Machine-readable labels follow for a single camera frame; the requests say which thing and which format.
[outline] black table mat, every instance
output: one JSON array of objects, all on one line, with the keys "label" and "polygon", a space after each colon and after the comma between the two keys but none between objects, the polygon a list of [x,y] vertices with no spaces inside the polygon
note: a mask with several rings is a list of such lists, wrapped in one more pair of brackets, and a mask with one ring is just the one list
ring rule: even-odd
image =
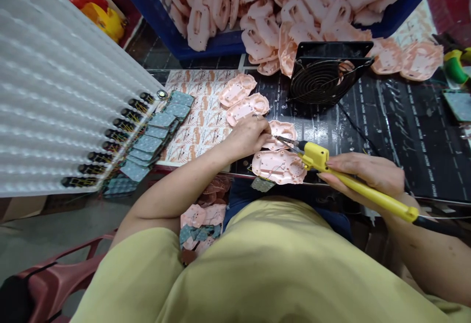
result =
[{"label": "black table mat", "polygon": [[[282,74],[271,77],[247,70],[261,93],[270,102],[266,118],[291,122],[298,140],[315,142],[331,155],[366,152],[375,155],[351,126],[338,106],[322,108],[287,102],[290,80]],[[444,81],[438,71],[433,82]],[[471,152],[462,131],[442,97],[440,85],[431,81],[416,83],[399,75],[364,75],[343,97],[346,112],[374,143],[381,156],[405,171],[409,187],[417,197],[471,202]],[[253,175],[241,160],[231,172]],[[308,173],[308,183],[319,182]]]}]

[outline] cardboard box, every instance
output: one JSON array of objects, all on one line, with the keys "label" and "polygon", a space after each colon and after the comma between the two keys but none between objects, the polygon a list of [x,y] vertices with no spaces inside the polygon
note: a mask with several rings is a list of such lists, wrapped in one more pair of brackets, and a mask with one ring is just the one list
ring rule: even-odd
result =
[{"label": "cardboard box", "polygon": [[0,223],[41,214],[48,196],[0,198]]}]

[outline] blue crate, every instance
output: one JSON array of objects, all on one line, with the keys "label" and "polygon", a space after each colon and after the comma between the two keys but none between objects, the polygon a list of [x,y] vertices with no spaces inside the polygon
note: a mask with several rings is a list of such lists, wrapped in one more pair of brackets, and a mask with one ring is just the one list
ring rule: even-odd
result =
[{"label": "blue crate", "polygon": [[[218,33],[214,38],[209,39],[206,51],[196,52],[188,46],[187,40],[178,32],[170,18],[168,14],[170,0],[131,1],[178,60],[245,53],[241,31]],[[359,27],[370,29],[373,37],[389,37],[401,26],[421,1],[398,0],[388,6],[381,23],[368,27]]]}]

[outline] yellow plastic object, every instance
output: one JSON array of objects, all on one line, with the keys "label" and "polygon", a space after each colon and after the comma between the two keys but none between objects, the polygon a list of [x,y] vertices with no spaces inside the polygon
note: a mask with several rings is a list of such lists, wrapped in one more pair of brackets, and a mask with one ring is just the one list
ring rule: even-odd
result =
[{"label": "yellow plastic object", "polygon": [[304,155],[299,153],[299,157],[306,164],[305,167],[307,169],[316,169],[320,172],[330,173],[337,176],[347,187],[409,223],[413,223],[419,217],[418,209],[406,206],[394,198],[369,187],[352,176],[331,170],[326,164],[329,160],[329,151],[326,148],[314,143],[307,143],[304,146],[304,153]]},{"label": "yellow plastic object", "polygon": [[81,10],[114,42],[119,42],[123,37],[124,22],[113,9],[108,8],[108,13],[106,13],[100,6],[89,2]]}]

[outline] white corrugated panel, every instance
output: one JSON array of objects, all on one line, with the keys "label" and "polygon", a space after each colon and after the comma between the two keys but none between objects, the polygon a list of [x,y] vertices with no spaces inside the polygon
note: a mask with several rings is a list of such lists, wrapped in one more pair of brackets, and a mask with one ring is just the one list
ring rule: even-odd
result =
[{"label": "white corrugated panel", "polygon": [[130,99],[162,89],[68,0],[0,0],[0,76],[0,197],[98,190],[61,180],[104,152]]}]

